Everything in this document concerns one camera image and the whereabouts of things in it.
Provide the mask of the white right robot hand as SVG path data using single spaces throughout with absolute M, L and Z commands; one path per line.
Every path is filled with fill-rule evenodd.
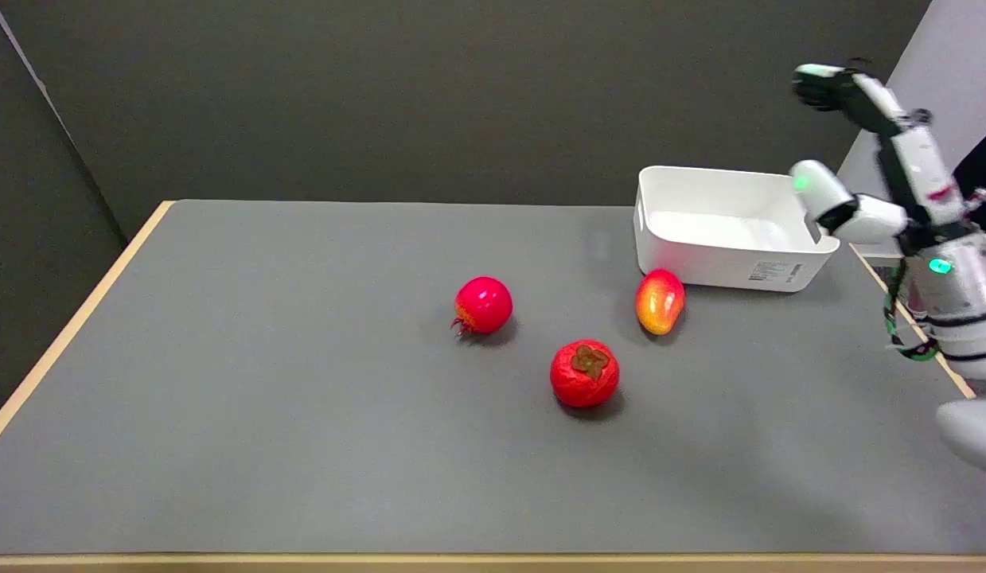
M 817 160 L 789 171 L 796 198 L 810 221 L 850 244 L 902 243 L 921 250 L 972 232 L 967 215 L 979 203 L 965 200 L 941 160 L 926 110 L 907 110 L 881 80 L 858 68 L 803 63 L 793 72 L 793 93 L 820 111 L 838 111 L 872 134 L 888 197 L 850 191 Z

